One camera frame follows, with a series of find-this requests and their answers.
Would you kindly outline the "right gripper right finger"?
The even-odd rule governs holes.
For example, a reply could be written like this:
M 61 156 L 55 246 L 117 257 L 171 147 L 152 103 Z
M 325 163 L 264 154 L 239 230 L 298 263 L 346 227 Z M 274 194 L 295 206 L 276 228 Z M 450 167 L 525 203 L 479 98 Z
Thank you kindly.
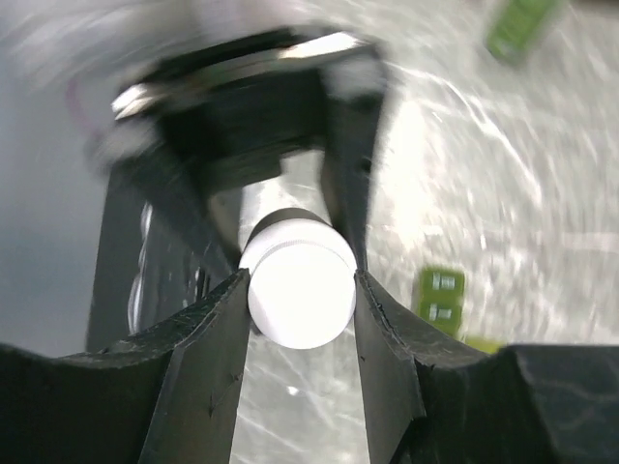
M 614 463 L 618 350 L 517 344 L 489 355 L 435 329 L 366 271 L 357 353 L 373 463 Z

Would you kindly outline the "dark white-capped pill bottle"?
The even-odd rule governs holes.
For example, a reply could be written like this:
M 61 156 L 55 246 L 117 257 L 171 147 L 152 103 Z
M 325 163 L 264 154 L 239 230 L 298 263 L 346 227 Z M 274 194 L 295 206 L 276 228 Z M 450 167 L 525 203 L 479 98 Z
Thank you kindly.
M 358 265 L 352 248 L 311 211 L 289 207 L 264 217 L 251 231 L 239 267 L 250 273 L 254 325 L 280 346 L 323 346 L 354 314 Z

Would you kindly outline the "green weekly pill organizer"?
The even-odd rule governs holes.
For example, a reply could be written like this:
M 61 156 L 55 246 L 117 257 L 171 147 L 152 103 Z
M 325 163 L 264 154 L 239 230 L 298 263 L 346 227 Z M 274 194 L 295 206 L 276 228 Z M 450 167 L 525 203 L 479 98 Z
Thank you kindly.
M 466 278 L 461 270 L 423 267 L 417 278 L 416 314 L 434 328 L 479 351 L 492 354 L 502 344 L 461 331 Z

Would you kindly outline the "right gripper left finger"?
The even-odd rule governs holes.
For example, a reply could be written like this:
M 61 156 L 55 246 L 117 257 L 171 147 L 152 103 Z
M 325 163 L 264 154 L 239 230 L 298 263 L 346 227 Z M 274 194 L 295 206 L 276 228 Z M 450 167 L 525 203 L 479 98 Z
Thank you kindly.
M 5 463 L 225 463 L 248 351 L 249 274 L 96 353 L 1 349 Z

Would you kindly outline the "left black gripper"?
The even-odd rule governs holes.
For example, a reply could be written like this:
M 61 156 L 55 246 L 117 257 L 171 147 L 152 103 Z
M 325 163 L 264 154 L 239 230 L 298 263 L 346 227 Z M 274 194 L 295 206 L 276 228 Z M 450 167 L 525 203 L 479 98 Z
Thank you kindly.
M 282 158 L 319 149 L 331 223 L 365 269 L 388 83 L 382 44 L 338 28 L 278 28 L 166 57 L 113 102 L 110 169 L 224 280 L 238 269 L 238 230 L 209 190 L 275 177 Z

